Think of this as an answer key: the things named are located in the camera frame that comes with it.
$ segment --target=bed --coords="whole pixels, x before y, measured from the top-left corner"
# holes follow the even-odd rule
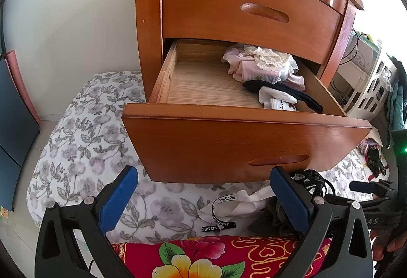
[[[199,218],[200,209],[220,196],[239,190],[252,194],[268,183],[152,182],[121,121],[124,105],[131,102],[145,102],[138,71],[96,74],[73,99],[52,131],[27,190],[28,210],[38,227],[49,200],[70,206],[95,196],[128,164],[137,168],[139,183],[115,230],[107,233],[113,243],[154,244],[208,235],[201,232],[208,223]],[[372,172],[357,149],[321,174],[337,195],[357,201],[372,198],[349,189],[352,180],[371,180]],[[378,178],[388,178],[388,173]],[[235,229],[227,234],[248,232]]]

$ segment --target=recessed oval handle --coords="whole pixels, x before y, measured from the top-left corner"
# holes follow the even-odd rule
[[[297,163],[309,158],[308,154],[269,156],[267,158],[257,158],[249,162],[250,166],[269,166],[274,164]]]
[[[260,17],[265,17],[272,19],[274,21],[287,23],[290,22],[290,18],[284,12],[278,11],[271,7],[255,4],[255,3],[244,3],[240,6],[241,11],[249,13],[252,15],[258,15]]]

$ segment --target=hand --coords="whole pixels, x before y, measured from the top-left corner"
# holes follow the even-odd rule
[[[372,230],[370,232],[370,240],[373,240],[374,237],[377,237],[379,235],[379,232],[377,230]],[[397,238],[395,238],[388,246],[387,246],[387,251],[388,252],[394,252],[395,250],[401,248],[404,243],[407,240],[407,231],[399,235]],[[383,254],[383,246],[380,244],[380,241],[378,238],[373,243],[372,246],[373,250],[373,260],[375,261],[380,261],[383,259],[384,254]]]

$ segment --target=floor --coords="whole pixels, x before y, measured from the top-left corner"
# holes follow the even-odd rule
[[[41,121],[41,133],[34,140],[21,170],[14,198],[14,212],[9,213],[8,219],[0,221],[0,239],[27,278],[34,278],[35,250],[39,228],[35,226],[28,212],[26,193],[42,149],[55,125],[56,122],[53,121]],[[86,244],[80,241],[78,244],[85,262],[89,264],[92,255]],[[92,265],[91,273],[96,277],[102,277],[95,263]]]

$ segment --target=metal screw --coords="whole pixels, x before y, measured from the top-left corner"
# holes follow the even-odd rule
[[[55,207],[55,201],[54,201],[54,200],[49,200],[49,201],[47,202],[47,208],[52,209],[52,208],[54,208],[54,207]]]
[[[93,201],[95,201],[95,198],[92,197],[91,195],[89,197],[86,197],[85,199],[83,199],[83,202],[85,203],[85,205],[91,205],[91,204],[93,204]]]
[[[352,207],[355,208],[355,209],[360,209],[361,205],[360,205],[359,202],[353,201],[353,202],[352,202]]]
[[[314,201],[316,204],[323,205],[325,203],[325,199],[323,197],[315,197]]]

